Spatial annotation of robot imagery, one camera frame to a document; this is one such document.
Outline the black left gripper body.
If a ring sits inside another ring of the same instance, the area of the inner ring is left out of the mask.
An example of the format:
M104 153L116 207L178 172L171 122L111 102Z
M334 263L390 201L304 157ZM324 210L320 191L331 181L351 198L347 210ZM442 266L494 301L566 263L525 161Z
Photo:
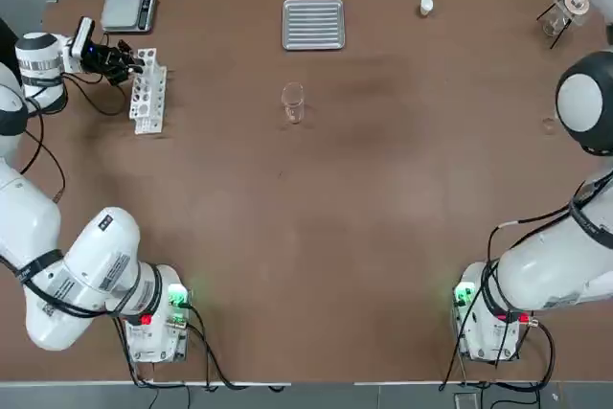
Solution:
M109 62L112 54L112 47L88 42L81 53L81 68L85 73L99 74L108 78L113 68Z

